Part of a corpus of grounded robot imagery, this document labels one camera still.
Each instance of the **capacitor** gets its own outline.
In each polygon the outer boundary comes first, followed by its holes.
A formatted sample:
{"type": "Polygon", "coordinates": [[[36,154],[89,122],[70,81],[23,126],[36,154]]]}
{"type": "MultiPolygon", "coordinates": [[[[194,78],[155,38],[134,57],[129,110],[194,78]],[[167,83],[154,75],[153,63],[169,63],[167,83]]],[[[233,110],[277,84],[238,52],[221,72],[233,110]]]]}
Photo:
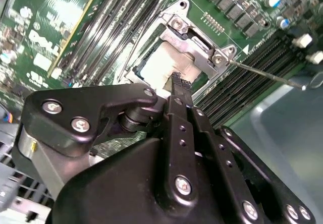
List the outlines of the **capacitor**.
{"type": "Polygon", "coordinates": [[[264,4],[267,6],[267,7],[272,7],[272,8],[275,8],[279,5],[281,0],[264,0],[264,4]]]}
{"type": "Polygon", "coordinates": [[[0,60],[2,62],[4,62],[5,64],[9,64],[11,62],[14,62],[14,61],[16,61],[16,59],[17,59],[17,54],[12,50],[3,52],[0,55],[0,60]]]}
{"type": "Polygon", "coordinates": [[[277,19],[276,19],[276,25],[280,29],[284,30],[289,26],[289,21],[287,19],[285,19],[284,17],[282,17],[282,16],[278,16],[277,19]]]}

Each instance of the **black robotic arm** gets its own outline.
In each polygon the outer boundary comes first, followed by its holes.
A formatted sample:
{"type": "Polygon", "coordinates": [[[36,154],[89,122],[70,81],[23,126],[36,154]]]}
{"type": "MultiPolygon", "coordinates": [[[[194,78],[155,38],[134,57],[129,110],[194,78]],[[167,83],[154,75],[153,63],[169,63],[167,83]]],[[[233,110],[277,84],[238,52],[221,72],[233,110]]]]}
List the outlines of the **black robotic arm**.
{"type": "Polygon", "coordinates": [[[17,167],[56,200],[47,224],[314,224],[286,185],[229,128],[213,130],[187,82],[39,91],[23,109],[17,167]],[[95,164],[93,145],[147,132],[95,164]]]}

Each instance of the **silver bolt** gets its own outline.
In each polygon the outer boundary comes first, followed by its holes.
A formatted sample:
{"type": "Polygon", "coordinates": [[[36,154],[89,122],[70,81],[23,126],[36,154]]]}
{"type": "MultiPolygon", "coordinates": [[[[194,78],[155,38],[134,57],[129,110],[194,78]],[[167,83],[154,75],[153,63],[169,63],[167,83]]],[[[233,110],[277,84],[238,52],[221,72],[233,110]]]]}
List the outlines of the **silver bolt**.
{"type": "Polygon", "coordinates": [[[203,111],[201,111],[200,109],[197,109],[197,110],[196,110],[196,112],[197,112],[200,116],[203,116],[203,115],[204,115],[203,111]]]}
{"type": "Polygon", "coordinates": [[[182,105],[182,101],[179,99],[179,98],[175,98],[174,101],[179,104],[179,105],[182,105]]]}
{"type": "Polygon", "coordinates": [[[216,64],[220,64],[222,62],[221,58],[216,58],[216,64]]]}
{"type": "Polygon", "coordinates": [[[228,130],[228,129],[224,129],[224,132],[228,135],[228,136],[230,136],[230,137],[232,137],[232,133],[228,130]]]}
{"type": "Polygon", "coordinates": [[[175,186],[182,195],[189,195],[191,193],[191,185],[183,177],[177,177],[175,179],[175,186]]]}
{"type": "Polygon", "coordinates": [[[148,96],[153,96],[153,93],[149,89],[144,89],[143,92],[148,96]]]}
{"type": "Polygon", "coordinates": [[[49,114],[58,114],[62,111],[62,107],[55,101],[47,101],[42,105],[42,109],[49,114]]]}
{"type": "Polygon", "coordinates": [[[72,120],[71,125],[77,132],[87,132],[90,129],[90,124],[83,118],[75,118],[72,120]]]}
{"type": "Polygon", "coordinates": [[[171,24],[175,30],[180,30],[183,26],[183,22],[178,19],[174,19],[171,24]]]}
{"type": "Polygon", "coordinates": [[[306,220],[311,220],[311,216],[309,215],[309,213],[307,212],[307,210],[304,207],[300,206],[299,210],[306,220]]]}
{"type": "Polygon", "coordinates": [[[258,213],[249,201],[243,202],[243,209],[252,220],[258,219],[258,213]]]}
{"type": "Polygon", "coordinates": [[[288,213],[290,214],[290,216],[292,218],[294,218],[295,220],[298,220],[298,214],[295,211],[295,209],[292,206],[290,206],[290,205],[287,205],[286,208],[287,208],[288,213]]]}

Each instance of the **motherboard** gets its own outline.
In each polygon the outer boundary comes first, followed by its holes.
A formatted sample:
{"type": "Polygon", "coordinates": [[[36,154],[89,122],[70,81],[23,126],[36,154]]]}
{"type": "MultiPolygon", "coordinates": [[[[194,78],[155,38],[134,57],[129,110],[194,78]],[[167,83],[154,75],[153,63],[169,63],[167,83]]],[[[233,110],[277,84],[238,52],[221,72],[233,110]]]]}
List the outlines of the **motherboard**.
{"type": "Polygon", "coordinates": [[[138,82],[167,97],[179,72],[217,127],[278,87],[228,61],[288,78],[323,59],[322,34],[323,0],[5,0],[0,102],[19,117],[37,90],[138,82]]]}

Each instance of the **white label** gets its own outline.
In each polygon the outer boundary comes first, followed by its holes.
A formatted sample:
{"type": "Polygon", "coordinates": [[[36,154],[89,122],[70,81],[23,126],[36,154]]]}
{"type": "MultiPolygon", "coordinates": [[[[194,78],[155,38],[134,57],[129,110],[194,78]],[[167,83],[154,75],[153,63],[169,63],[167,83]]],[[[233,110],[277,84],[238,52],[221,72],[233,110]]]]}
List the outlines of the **white label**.
{"type": "Polygon", "coordinates": [[[51,66],[51,60],[44,57],[40,53],[37,53],[36,57],[34,58],[34,65],[44,69],[47,72],[51,66]]]}
{"type": "Polygon", "coordinates": [[[54,78],[54,79],[58,79],[59,76],[61,75],[62,73],[62,69],[60,68],[55,68],[51,74],[51,77],[54,78]]]}
{"type": "Polygon", "coordinates": [[[25,50],[25,46],[20,45],[18,50],[17,50],[17,53],[22,54],[24,52],[24,50],[25,50]]]}
{"type": "Polygon", "coordinates": [[[27,73],[26,76],[29,78],[29,82],[33,83],[34,85],[48,88],[48,84],[46,84],[44,81],[45,79],[36,72],[31,71],[30,73],[27,73]]]}
{"type": "Polygon", "coordinates": [[[39,34],[36,31],[30,30],[28,38],[32,42],[37,42],[41,47],[45,47],[47,51],[51,52],[55,56],[59,55],[59,52],[58,52],[59,47],[54,46],[54,48],[52,48],[53,43],[51,41],[47,41],[47,39],[45,37],[39,36],[39,34]]]}
{"type": "Polygon", "coordinates": [[[244,49],[242,49],[242,51],[248,55],[249,53],[249,45],[246,45],[246,47],[244,49]]]}

